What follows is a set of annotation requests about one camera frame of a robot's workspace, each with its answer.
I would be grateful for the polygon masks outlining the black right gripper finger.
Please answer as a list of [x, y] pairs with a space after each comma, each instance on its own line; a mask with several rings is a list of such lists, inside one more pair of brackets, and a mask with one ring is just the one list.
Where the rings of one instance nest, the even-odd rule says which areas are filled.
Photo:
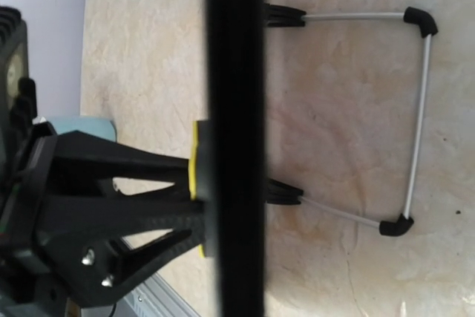
[[189, 161], [142, 151], [81, 131], [57, 137], [48, 180], [54, 188], [73, 195], [97, 193], [97, 182], [130, 178], [171, 183], [159, 195], [188, 197]]

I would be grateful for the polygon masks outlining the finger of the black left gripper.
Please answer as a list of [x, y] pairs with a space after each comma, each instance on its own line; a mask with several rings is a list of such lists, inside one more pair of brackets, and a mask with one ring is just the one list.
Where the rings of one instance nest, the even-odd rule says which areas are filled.
[[203, 204], [52, 197], [35, 233], [71, 299], [102, 307], [203, 242]]

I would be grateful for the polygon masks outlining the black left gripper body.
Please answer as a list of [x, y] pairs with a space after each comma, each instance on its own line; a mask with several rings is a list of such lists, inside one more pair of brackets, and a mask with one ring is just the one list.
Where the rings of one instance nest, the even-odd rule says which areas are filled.
[[13, 160], [1, 203], [1, 315], [66, 316], [68, 292], [36, 239], [44, 201], [71, 193], [69, 171], [55, 163], [59, 135], [50, 123], [32, 127]]

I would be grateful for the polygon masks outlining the yellow bone-shaped eraser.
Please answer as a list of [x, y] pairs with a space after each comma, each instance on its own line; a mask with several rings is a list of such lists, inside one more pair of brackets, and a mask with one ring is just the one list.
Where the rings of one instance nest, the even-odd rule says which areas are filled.
[[193, 123], [192, 147], [188, 164], [188, 173], [191, 199], [199, 200], [203, 203], [204, 207], [204, 241], [200, 244], [200, 254], [204, 258], [214, 257], [209, 157], [210, 121], [197, 120]]

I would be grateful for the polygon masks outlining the white whiteboard black frame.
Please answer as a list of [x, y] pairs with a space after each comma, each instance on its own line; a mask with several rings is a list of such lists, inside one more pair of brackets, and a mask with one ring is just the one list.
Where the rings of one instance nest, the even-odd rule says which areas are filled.
[[206, 0], [219, 316], [264, 314], [263, 0]]

